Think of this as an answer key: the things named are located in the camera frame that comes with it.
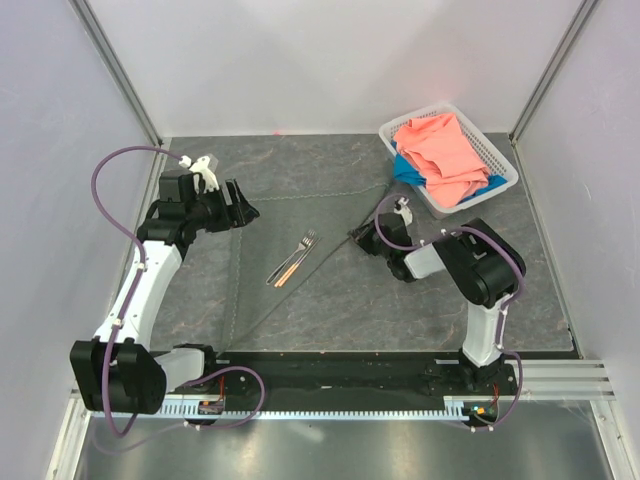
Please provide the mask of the grey cloth napkin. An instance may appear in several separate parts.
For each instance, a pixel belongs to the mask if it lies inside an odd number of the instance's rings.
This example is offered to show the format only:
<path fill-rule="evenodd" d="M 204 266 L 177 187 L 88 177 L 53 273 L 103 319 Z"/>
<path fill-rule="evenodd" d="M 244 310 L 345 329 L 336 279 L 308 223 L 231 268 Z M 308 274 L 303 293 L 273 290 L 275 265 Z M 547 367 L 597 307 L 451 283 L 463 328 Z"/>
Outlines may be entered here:
<path fill-rule="evenodd" d="M 224 314 L 214 349 L 237 347 L 369 220 L 389 191 L 387 183 L 339 193 L 271 196 L 252 201 L 260 216 L 231 234 Z M 284 286 L 269 284 L 278 265 L 314 232 L 314 247 Z"/>

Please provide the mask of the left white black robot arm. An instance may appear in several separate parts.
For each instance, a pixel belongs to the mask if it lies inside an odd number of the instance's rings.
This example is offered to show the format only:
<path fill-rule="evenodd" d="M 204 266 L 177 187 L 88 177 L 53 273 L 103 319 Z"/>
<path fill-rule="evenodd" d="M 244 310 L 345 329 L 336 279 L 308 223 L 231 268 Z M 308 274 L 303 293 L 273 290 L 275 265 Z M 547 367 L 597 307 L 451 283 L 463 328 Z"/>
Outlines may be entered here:
<path fill-rule="evenodd" d="M 219 382 L 213 349 L 182 344 L 151 351 L 153 325 L 167 288 L 201 232 L 241 228 L 259 212 L 236 180 L 207 184 L 207 175 L 170 170 L 136 231 L 136 253 L 116 302 L 90 340 L 78 340 L 70 362 L 90 411 L 154 414 L 167 393 L 188 384 L 208 393 Z"/>

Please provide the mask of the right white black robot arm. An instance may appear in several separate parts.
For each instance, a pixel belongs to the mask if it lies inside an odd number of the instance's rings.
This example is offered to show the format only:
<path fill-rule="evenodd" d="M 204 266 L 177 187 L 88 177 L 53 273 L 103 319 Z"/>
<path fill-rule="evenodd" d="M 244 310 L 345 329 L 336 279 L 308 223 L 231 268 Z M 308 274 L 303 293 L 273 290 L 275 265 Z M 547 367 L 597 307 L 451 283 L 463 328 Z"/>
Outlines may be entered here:
<path fill-rule="evenodd" d="M 467 392 L 483 392 L 504 363 L 504 327 L 509 305 L 526 275 L 522 257 L 486 222 L 476 218 L 430 243 L 415 245 L 399 213 L 375 215 L 349 232 L 366 254 L 382 257 L 406 283 L 447 272 L 467 301 L 466 336 L 458 381 Z"/>

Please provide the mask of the silver metal fork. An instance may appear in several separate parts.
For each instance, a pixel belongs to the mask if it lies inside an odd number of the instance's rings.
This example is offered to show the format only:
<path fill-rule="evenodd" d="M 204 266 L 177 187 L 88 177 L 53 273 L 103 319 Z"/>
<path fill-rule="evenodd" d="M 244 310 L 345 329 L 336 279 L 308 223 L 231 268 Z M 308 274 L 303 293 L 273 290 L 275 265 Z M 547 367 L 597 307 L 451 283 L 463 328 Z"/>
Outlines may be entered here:
<path fill-rule="evenodd" d="M 299 240 L 297 247 L 295 250 L 289 254 L 268 276 L 266 279 L 267 285 L 272 285 L 278 276 L 283 272 L 283 270 L 291 264 L 291 262 L 300 254 L 304 253 L 316 240 L 317 232 L 313 229 L 310 229 L 306 232 L 306 234 Z"/>

